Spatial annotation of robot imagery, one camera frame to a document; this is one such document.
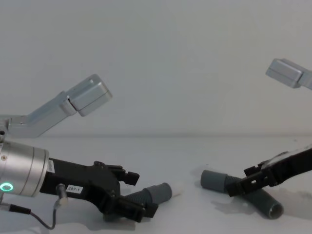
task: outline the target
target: white surface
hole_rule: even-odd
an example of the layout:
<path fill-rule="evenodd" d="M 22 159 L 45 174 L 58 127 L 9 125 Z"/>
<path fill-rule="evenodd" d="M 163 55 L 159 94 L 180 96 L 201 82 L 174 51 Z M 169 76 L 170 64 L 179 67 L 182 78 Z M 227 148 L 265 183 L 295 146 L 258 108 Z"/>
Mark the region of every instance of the white surface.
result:
<path fill-rule="evenodd" d="M 1 114 L 98 73 L 114 98 L 49 135 L 312 133 L 312 93 L 265 76 L 312 69 L 308 0 L 0 2 Z"/>
<path fill-rule="evenodd" d="M 161 204 L 153 219 L 137 224 L 105 224 L 92 204 L 70 200 L 66 208 L 58 210 L 58 224 L 52 234 L 301 234 L 312 228 L 311 172 L 267 189 L 284 205 L 285 214 L 278 220 L 264 219 L 239 199 L 199 186 L 204 169 L 243 176 L 245 168 L 308 145 L 312 138 L 42 138 L 23 142 L 48 149 L 51 157 L 85 165 L 101 160 L 138 172 L 137 186 L 122 184 L 123 194 L 165 181 L 183 181 L 185 185 L 184 193 Z M 47 221 L 51 220 L 55 199 L 52 195 L 4 197 L 5 202 L 32 208 Z M 0 212 L 0 224 L 0 233 L 48 233 L 26 215 Z"/>

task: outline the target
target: green light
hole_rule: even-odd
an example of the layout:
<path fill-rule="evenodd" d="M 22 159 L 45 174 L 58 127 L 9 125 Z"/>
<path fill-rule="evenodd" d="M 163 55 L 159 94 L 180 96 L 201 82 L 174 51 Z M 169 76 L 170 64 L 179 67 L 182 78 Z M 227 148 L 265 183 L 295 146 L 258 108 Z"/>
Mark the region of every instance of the green light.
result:
<path fill-rule="evenodd" d="M 4 192 L 8 192 L 13 190 L 13 185 L 6 182 L 0 185 L 0 189 Z"/>

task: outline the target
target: white table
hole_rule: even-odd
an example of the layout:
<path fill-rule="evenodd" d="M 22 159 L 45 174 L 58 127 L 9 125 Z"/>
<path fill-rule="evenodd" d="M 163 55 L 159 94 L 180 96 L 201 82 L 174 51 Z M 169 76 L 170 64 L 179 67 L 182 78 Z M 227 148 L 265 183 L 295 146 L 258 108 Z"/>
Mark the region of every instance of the white table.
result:
<path fill-rule="evenodd" d="M 92 204 L 71 199 L 58 210 L 57 226 L 50 233 L 140 233 L 140 234 L 225 234 L 225 233 L 309 233 L 312 229 L 312 173 L 287 180 L 266 189 L 282 202 L 285 213 L 278 220 L 262 217 L 238 198 L 204 190 L 199 186 L 204 169 L 243 176 L 243 170 L 276 154 L 303 147 L 308 137 L 255 138 L 38 138 L 18 142 L 42 147 L 50 157 L 92 165 L 99 160 L 122 165 L 140 174 L 137 185 L 121 184 L 123 194 L 162 182 L 183 181 L 185 191 L 163 203 L 153 219 L 141 223 L 105 223 Z M 51 222 L 55 196 L 35 198 L 6 195 L 9 203 L 31 208 Z M 34 218 L 0 212 L 0 233 L 47 234 Z"/>

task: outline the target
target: robotic arm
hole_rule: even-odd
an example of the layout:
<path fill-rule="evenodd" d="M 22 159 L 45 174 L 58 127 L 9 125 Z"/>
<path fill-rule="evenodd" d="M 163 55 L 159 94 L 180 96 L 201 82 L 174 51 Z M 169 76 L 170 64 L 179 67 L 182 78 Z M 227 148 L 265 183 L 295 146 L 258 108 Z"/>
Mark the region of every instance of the robotic arm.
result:
<path fill-rule="evenodd" d="M 98 161 L 92 166 L 66 162 L 50 158 L 47 150 L 5 141 L 7 135 L 38 137 L 76 112 L 90 114 L 111 98 L 100 77 L 92 75 L 27 116 L 0 116 L 0 210 L 32 215 L 49 229 L 54 228 L 56 209 L 67 197 L 90 201 L 104 215 L 116 214 L 137 222 L 154 216 L 157 204 L 137 203 L 120 194 L 119 181 L 135 185 L 139 174 Z M 30 209 L 2 203 L 3 193 L 36 196 L 38 192 L 59 196 L 52 227 Z"/>
<path fill-rule="evenodd" d="M 312 89 L 312 71 L 286 59 L 274 59 L 266 75 L 292 88 Z M 265 186 L 276 186 L 285 180 L 312 170 L 312 145 L 292 152 L 283 152 L 270 160 L 244 170 L 246 177 L 229 184 L 230 196 L 244 195 Z"/>

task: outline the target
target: gray rubber tube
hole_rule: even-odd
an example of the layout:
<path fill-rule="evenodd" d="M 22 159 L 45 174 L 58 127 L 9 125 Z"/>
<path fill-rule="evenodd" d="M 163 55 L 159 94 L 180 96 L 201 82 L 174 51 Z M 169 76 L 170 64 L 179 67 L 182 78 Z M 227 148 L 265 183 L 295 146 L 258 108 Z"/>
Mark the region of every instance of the gray rubber tube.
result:
<path fill-rule="evenodd" d="M 226 194 L 226 186 L 238 180 L 240 180 L 238 177 L 205 170 L 201 174 L 200 184 L 205 189 Z M 284 213 L 282 204 L 262 189 L 247 195 L 242 195 L 241 197 L 253 204 L 264 216 L 269 219 L 277 219 Z"/>
<path fill-rule="evenodd" d="M 160 204 L 165 201 L 170 200 L 172 197 L 172 190 L 169 184 L 162 183 L 159 185 L 154 185 L 148 188 L 145 188 L 139 192 L 129 194 L 125 196 L 132 202 L 136 202 L 139 204 L 146 204 L 146 203 L 155 203 Z M 116 214 L 111 215 L 104 215 L 104 220 L 106 222 L 112 222 L 119 218 Z"/>

